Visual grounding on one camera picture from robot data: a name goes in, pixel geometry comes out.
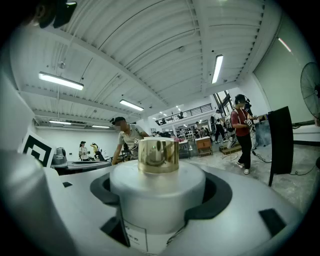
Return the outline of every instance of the gray floor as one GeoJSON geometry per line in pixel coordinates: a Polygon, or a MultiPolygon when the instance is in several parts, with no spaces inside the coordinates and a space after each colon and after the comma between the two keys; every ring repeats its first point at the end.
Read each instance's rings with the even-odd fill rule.
{"type": "MultiPolygon", "coordinates": [[[[222,158],[223,155],[219,152],[218,145],[220,144],[213,144],[213,155],[202,157],[192,156],[191,159],[182,159],[181,161],[219,168],[227,172],[246,176],[248,179],[257,179],[262,183],[268,184],[271,163],[264,163],[251,154],[250,174],[245,175],[243,173],[244,170],[239,168],[236,164],[237,159],[242,154],[241,151],[222,158]]],[[[255,152],[260,154],[266,161],[272,159],[271,145],[266,147],[258,146],[255,152]]],[[[320,147],[294,145],[291,173],[307,173],[313,168],[316,163],[316,159],[319,156],[320,147]]],[[[317,167],[314,167],[314,169],[307,175],[275,175],[272,182],[272,188],[296,206],[302,213],[306,213],[314,197],[315,191],[317,191],[319,179],[320,172],[317,167]]]]}

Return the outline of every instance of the wooden cabinet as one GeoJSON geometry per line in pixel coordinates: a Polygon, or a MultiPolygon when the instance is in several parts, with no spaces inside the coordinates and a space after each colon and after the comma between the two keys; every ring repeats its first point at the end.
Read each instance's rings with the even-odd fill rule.
{"type": "Polygon", "coordinates": [[[197,138],[195,141],[199,156],[213,154],[210,137],[197,138]]]}

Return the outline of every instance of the gold cap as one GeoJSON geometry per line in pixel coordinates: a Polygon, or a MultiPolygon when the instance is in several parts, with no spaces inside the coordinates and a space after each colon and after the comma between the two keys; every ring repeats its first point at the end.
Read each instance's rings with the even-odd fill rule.
{"type": "Polygon", "coordinates": [[[165,137],[147,137],[139,140],[138,169],[154,174],[178,170],[179,142],[165,137]]]}

